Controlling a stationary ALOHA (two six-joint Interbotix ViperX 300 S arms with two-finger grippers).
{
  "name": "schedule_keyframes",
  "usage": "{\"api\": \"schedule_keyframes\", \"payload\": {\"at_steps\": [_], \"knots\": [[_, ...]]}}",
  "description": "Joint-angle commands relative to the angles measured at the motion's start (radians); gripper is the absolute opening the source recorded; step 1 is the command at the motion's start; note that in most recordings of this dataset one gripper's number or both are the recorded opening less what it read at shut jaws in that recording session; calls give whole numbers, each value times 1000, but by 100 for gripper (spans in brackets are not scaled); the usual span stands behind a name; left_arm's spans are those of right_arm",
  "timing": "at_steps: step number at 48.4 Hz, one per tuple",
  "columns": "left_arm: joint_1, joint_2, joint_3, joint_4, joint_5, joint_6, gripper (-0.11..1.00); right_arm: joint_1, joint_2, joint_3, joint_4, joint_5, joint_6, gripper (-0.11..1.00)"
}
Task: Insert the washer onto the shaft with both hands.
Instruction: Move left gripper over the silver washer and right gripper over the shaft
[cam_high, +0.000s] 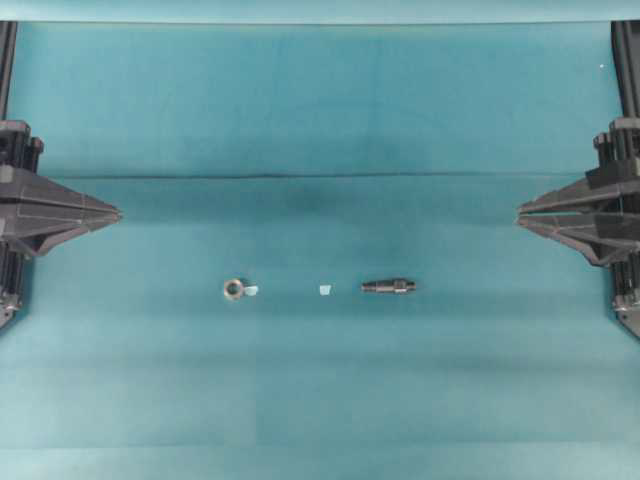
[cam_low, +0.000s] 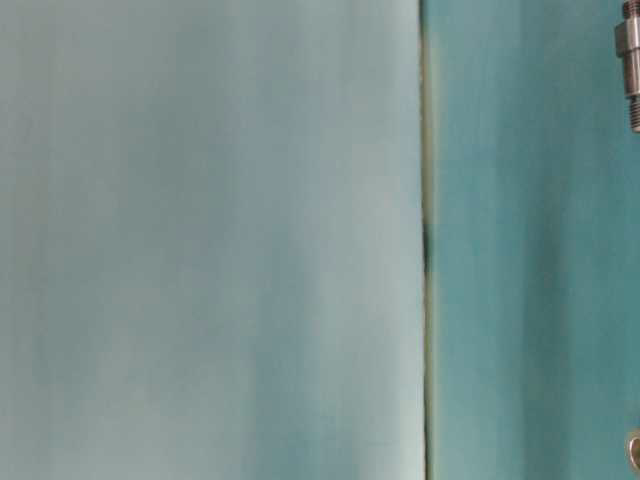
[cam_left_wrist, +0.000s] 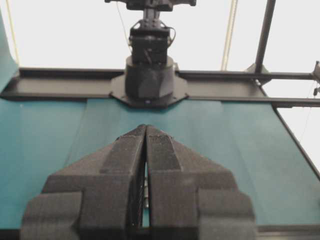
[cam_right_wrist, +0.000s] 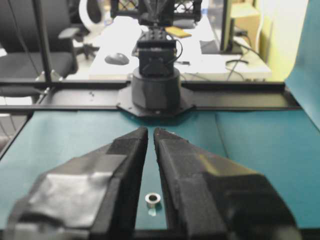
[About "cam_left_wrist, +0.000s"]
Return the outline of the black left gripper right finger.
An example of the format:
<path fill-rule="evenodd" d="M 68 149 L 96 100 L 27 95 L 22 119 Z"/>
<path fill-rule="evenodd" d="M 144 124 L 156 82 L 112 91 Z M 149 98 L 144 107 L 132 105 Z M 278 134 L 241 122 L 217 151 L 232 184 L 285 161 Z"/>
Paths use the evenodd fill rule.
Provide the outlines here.
<path fill-rule="evenodd" d="M 153 239 L 256 239 L 252 201 L 231 170 L 151 125 L 145 143 Z"/>

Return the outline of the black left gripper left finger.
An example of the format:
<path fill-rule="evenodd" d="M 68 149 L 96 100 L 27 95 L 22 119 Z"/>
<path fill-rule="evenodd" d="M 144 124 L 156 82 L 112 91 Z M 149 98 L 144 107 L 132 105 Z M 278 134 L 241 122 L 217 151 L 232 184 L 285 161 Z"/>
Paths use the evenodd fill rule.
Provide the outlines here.
<path fill-rule="evenodd" d="M 49 175 L 23 214 L 22 240 L 126 240 L 142 225 L 146 126 Z"/>

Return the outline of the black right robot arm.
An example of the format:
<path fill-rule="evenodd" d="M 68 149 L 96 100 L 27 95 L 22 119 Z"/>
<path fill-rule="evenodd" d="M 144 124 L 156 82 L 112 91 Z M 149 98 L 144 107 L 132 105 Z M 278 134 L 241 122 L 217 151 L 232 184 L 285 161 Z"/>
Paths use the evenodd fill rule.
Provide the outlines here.
<path fill-rule="evenodd" d="M 111 79 L 113 98 L 134 108 L 166 108 L 188 98 L 188 83 L 177 76 L 168 48 L 175 40 L 172 27 L 160 20 L 161 12 L 175 5 L 195 6 L 195 0 L 126 0 L 126 8 L 142 11 L 143 18 L 130 28 L 124 73 Z"/>

